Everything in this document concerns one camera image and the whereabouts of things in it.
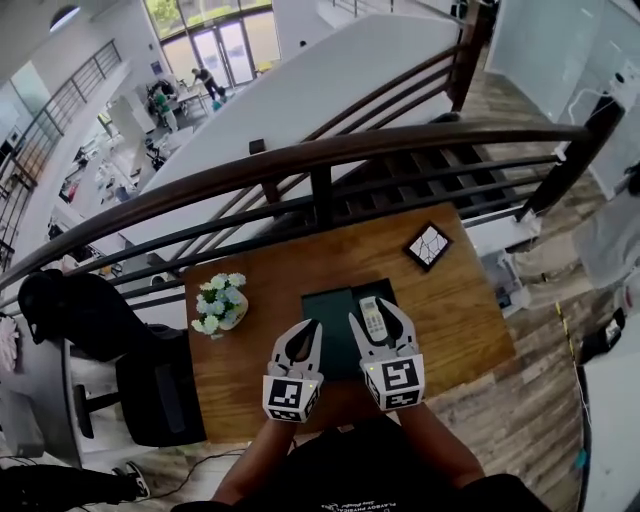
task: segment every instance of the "table top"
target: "table top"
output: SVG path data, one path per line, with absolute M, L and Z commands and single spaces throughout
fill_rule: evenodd
M 15 318 L 20 330 L 15 372 L 0 366 L 5 390 L 26 395 L 50 455 L 77 468 L 82 467 L 74 428 L 69 342 L 64 339 L 33 342 L 24 317 Z
M 427 273 L 403 251 L 433 222 L 453 244 Z M 189 329 L 200 408 L 211 442 L 252 439 L 264 424 L 262 376 L 276 338 L 303 319 L 301 296 L 389 278 L 413 320 L 426 396 L 477 379 L 514 354 L 513 343 L 467 234 L 450 204 L 415 210 L 249 251 L 185 273 L 187 316 L 199 285 L 241 272 L 249 311 L 219 340 Z M 379 414 L 364 382 L 326 382 L 301 432 Z

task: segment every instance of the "white balcony wall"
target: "white balcony wall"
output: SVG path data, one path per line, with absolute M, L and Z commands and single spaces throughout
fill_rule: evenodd
M 296 144 L 372 90 L 453 46 L 457 37 L 457 25 L 447 20 L 400 15 L 370 15 L 360 19 L 311 45 L 231 100 L 169 159 L 143 193 L 244 158 L 252 140 L 264 139 L 267 149 Z M 381 97 L 369 108 L 396 92 Z M 451 102 L 441 94 L 388 127 L 425 123 L 450 107 Z M 205 222 L 232 195 L 156 217 L 124 230 L 123 235 L 137 244 Z M 175 247 L 158 252 L 167 259 Z

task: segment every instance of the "chair backrest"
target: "chair backrest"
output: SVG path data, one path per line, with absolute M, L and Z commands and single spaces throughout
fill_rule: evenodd
M 118 291 L 94 274 L 35 272 L 22 283 L 18 302 L 36 343 L 63 337 L 98 361 L 157 340 Z

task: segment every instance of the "doorway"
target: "doorway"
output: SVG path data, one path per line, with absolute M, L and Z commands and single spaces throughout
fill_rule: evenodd
M 237 87 L 255 78 L 242 21 L 229 21 L 193 33 L 198 60 L 222 87 Z

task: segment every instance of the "wooden table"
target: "wooden table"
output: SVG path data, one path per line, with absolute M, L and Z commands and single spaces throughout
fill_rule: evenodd
M 403 247 L 432 221 L 453 245 L 425 273 Z M 185 273 L 187 315 L 197 318 L 199 284 L 241 272 L 249 312 L 212 341 L 190 329 L 200 407 L 209 441 L 255 437 L 265 421 L 262 376 L 276 338 L 303 319 L 300 297 L 388 277 L 398 305 L 416 326 L 427 395 L 438 395 L 514 354 L 500 309 L 453 206 L 438 205 L 250 251 Z M 327 382 L 301 431 L 378 414 L 363 382 Z

